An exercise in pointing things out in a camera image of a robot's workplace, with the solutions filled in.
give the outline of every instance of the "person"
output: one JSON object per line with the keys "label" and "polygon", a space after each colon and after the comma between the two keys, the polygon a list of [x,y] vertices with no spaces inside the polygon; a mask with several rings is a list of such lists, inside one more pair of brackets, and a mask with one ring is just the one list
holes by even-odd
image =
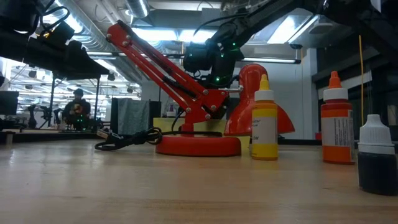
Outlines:
{"label": "person", "polygon": [[84,96],[83,90],[77,89],[73,94],[75,95],[75,99],[65,106],[62,112],[62,118],[69,122],[73,122],[76,117],[81,115],[83,115],[84,118],[88,118],[90,116],[91,105],[89,102],[82,99]]}

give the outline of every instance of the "dark bottle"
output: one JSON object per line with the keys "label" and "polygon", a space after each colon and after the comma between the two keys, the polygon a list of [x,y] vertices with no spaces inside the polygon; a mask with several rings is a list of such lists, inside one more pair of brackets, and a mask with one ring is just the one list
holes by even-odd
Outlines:
{"label": "dark bottle", "polygon": [[398,166],[390,129],[378,114],[368,115],[360,129],[358,152],[359,187],[369,193],[398,195]]}

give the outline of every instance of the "red circular base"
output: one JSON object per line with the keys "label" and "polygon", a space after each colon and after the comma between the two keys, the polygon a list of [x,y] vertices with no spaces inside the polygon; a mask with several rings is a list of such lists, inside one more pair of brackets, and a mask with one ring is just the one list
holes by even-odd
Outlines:
{"label": "red circular base", "polygon": [[156,153],[174,156],[240,156],[241,141],[225,137],[163,136]]}

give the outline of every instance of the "orange bottle cap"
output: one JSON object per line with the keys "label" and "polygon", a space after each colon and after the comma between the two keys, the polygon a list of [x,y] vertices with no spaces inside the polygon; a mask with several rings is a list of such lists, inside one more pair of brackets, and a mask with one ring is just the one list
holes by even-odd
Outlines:
{"label": "orange bottle cap", "polygon": [[338,73],[333,71],[329,79],[329,88],[341,88],[340,78]]}

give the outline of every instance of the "dropper bottle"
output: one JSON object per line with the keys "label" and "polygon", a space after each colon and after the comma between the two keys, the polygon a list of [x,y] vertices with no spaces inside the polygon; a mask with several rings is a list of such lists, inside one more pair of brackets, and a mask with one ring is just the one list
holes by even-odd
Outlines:
{"label": "dropper bottle", "polygon": [[255,92],[254,100],[251,156],[259,160],[278,160],[278,106],[265,74],[261,76],[260,88]]}

